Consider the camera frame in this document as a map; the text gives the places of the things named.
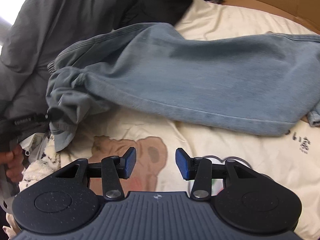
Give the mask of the person's left hand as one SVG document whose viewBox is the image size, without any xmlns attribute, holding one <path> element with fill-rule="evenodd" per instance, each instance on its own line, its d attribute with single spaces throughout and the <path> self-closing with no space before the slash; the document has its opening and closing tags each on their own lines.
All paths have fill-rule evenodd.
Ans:
<svg viewBox="0 0 320 240">
<path fill-rule="evenodd" d="M 7 167 L 6 176 L 13 183 L 18 183 L 23 179 L 23 159 L 23 149 L 21 148 L 20 144 L 18 144 L 10 152 L 0 153 L 1 165 L 5 165 Z"/>
</svg>

